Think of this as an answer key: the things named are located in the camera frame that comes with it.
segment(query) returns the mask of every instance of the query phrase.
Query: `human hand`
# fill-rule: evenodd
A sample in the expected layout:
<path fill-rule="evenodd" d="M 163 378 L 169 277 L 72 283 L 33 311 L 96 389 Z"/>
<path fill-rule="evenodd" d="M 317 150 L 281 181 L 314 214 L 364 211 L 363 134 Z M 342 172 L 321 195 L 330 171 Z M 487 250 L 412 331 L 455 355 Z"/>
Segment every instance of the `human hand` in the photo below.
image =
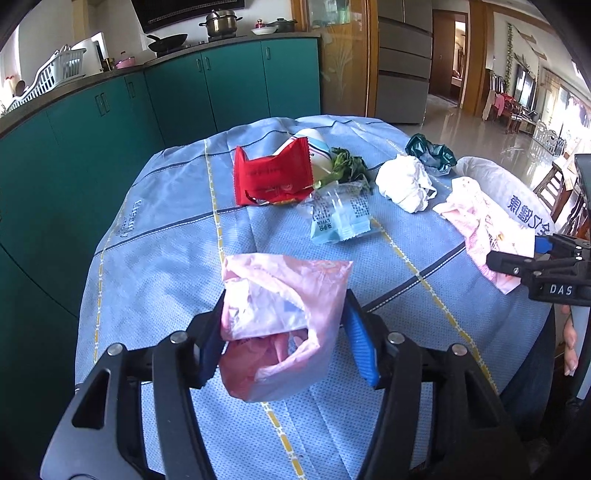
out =
<path fill-rule="evenodd" d="M 579 359 L 577 358 L 577 352 L 574 351 L 574 346 L 577 343 L 577 332 L 573 325 L 573 316 L 570 312 L 568 305 L 562 305 L 560 311 L 568 315 L 569 318 L 564 324 L 563 336 L 564 336 L 564 374 L 570 375 L 571 372 L 577 368 Z"/>

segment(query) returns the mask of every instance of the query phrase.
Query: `doorway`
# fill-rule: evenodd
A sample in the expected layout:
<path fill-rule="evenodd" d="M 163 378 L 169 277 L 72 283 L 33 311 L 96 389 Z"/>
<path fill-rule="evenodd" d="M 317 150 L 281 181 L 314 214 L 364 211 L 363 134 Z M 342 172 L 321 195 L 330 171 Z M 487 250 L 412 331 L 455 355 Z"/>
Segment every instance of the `doorway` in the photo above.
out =
<path fill-rule="evenodd" d="M 433 10 L 429 93 L 459 105 L 466 77 L 467 14 Z"/>

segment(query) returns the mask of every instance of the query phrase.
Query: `metal bolt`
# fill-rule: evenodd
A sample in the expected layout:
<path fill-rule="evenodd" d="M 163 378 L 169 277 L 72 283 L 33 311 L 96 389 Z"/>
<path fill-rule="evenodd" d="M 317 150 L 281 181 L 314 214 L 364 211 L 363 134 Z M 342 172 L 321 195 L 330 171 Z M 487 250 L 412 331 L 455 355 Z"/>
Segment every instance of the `metal bolt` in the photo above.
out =
<path fill-rule="evenodd" d="M 393 343 L 394 345 L 400 345 L 404 342 L 404 335 L 398 332 L 390 332 L 388 334 L 388 342 Z"/>
<path fill-rule="evenodd" d="M 189 338 L 187 332 L 174 332 L 170 336 L 170 341 L 172 343 L 183 343 L 187 341 L 187 338 Z"/>
<path fill-rule="evenodd" d="M 119 355 L 123 351 L 123 345 L 120 343 L 114 343 L 107 349 L 107 353 L 110 356 Z"/>
<path fill-rule="evenodd" d="M 454 355 L 464 356 L 468 353 L 468 349 L 465 346 L 463 346 L 461 343 L 454 343 L 452 345 L 452 352 Z"/>

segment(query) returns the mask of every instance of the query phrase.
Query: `white bowl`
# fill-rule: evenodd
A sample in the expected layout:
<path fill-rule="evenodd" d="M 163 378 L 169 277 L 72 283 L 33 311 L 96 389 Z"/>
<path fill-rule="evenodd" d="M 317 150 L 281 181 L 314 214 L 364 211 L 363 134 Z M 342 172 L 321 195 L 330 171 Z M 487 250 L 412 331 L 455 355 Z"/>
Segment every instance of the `white bowl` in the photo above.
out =
<path fill-rule="evenodd" d="M 255 35 L 268 35 L 269 33 L 275 33 L 276 31 L 277 27 L 261 27 L 252 29 L 252 33 Z"/>

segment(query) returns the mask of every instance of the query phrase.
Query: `red snack wrapper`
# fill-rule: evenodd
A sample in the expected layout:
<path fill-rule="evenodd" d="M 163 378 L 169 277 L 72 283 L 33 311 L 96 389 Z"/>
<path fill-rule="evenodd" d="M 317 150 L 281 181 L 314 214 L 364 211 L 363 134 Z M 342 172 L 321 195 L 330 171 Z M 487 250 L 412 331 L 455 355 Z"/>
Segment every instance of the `red snack wrapper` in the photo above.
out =
<path fill-rule="evenodd" d="M 312 165 L 307 137 L 294 140 L 278 155 L 248 160 L 242 147 L 234 157 L 234 194 L 238 205 L 303 200 L 312 191 Z"/>

